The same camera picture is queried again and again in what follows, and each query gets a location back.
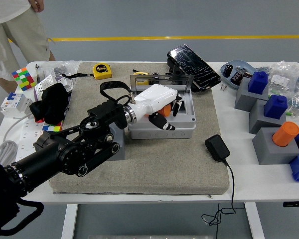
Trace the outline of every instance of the orange cup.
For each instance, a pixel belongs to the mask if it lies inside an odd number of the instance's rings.
[[[157,112],[160,113],[162,116],[167,117],[171,112],[171,105],[168,104],[167,106],[164,106],[162,109],[160,109]]]
[[[272,140],[275,145],[286,147],[299,134],[299,127],[293,122],[284,122],[274,133]]]

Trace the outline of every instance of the white shirt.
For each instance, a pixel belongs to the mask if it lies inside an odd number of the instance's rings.
[[[9,21],[29,9],[28,0],[0,0],[0,23]]]

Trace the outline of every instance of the white cable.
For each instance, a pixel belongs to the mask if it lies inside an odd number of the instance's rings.
[[[25,118],[32,115],[32,113],[27,114],[26,116],[23,116],[22,118],[18,119],[11,127],[6,131],[4,137],[3,137],[3,143],[0,145],[0,164],[5,167],[12,162],[15,161],[16,152],[17,152],[17,144],[14,141],[11,140],[5,140],[6,136],[10,132],[10,130],[20,121],[24,120]]]

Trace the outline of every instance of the robotic arm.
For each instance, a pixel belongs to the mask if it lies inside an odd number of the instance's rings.
[[[101,94],[109,100],[88,110],[89,116],[83,119],[80,125],[60,132],[45,131],[34,143],[35,153],[5,168],[0,165],[0,236],[17,233],[42,213],[42,203],[21,199],[28,192],[59,172],[83,177],[119,151],[119,144],[113,142],[114,136],[109,127],[111,123],[124,129],[129,123],[136,123],[144,115],[154,115],[160,119],[158,127],[175,129],[166,126],[167,121],[164,121],[163,116],[158,116],[157,111],[174,102],[174,113],[177,113],[181,100],[177,90],[154,84],[134,98],[127,85],[122,85],[122,82],[111,82],[112,86],[116,84],[129,91],[129,94],[121,97],[128,98],[122,105],[104,93],[109,83],[103,84],[100,86]],[[78,133],[78,136],[68,140],[67,136],[74,133]],[[2,230],[1,227],[19,212],[17,203],[36,207],[36,211],[14,229]]]

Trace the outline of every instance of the black cloth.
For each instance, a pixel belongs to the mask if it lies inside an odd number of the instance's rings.
[[[44,120],[56,125],[65,118],[68,105],[68,93],[62,83],[54,84],[43,91],[42,100],[30,105],[35,120]]]

